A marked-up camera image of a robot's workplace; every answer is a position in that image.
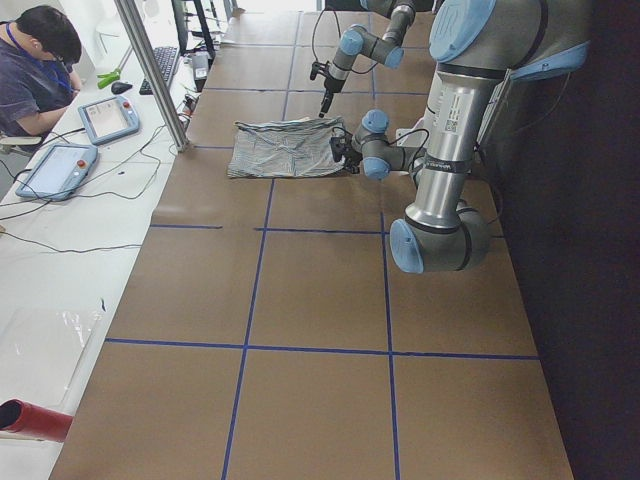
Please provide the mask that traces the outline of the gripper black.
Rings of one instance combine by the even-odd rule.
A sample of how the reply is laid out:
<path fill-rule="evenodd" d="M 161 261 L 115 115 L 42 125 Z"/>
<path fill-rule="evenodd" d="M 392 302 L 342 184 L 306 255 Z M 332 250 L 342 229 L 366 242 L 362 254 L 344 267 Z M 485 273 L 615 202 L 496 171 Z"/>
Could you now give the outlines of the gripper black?
<path fill-rule="evenodd" d="M 321 108 L 318 116 L 320 118 L 324 118 L 328 113 L 328 110 L 331 106 L 331 102 L 333 100 L 333 96 L 337 93 L 340 93 L 345 84 L 344 79 L 335 78 L 331 75 L 327 75 L 324 81 L 325 94 L 323 100 L 321 102 Z"/>
<path fill-rule="evenodd" d="M 359 172 L 361 163 L 361 154 L 357 151 L 349 151 L 345 153 L 345 170 L 348 172 Z"/>

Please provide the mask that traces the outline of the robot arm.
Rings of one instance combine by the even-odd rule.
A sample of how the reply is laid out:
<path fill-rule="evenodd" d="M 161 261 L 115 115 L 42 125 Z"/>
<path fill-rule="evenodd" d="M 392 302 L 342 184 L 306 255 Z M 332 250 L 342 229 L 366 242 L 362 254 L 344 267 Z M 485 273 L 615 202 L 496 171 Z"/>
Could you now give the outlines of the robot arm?
<path fill-rule="evenodd" d="M 331 61 L 312 63 L 310 79 L 324 77 L 324 96 L 319 117 L 323 118 L 331 107 L 335 94 L 342 91 L 358 56 L 370 59 L 373 64 L 397 69 L 403 59 L 402 48 L 407 31 L 413 25 L 419 12 L 435 14 L 442 1 L 360 1 L 360 6 L 389 20 L 381 37 L 370 33 L 366 27 L 354 24 L 346 29 L 339 38 L 335 55 Z"/>
<path fill-rule="evenodd" d="M 436 63 L 434 114 L 416 147 L 385 137 L 386 114 L 369 111 L 353 136 L 367 176 L 409 172 L 415 200 L 390 227 L 389 243 L 404 272 L 459 271 L 479 264 L 490 245 L 487 223 L 461 194 L 484 112 L 504 80 L 537 81 L 569 74 L 585 62 L 590 1 L 446 1 L 429 37 Z"/>

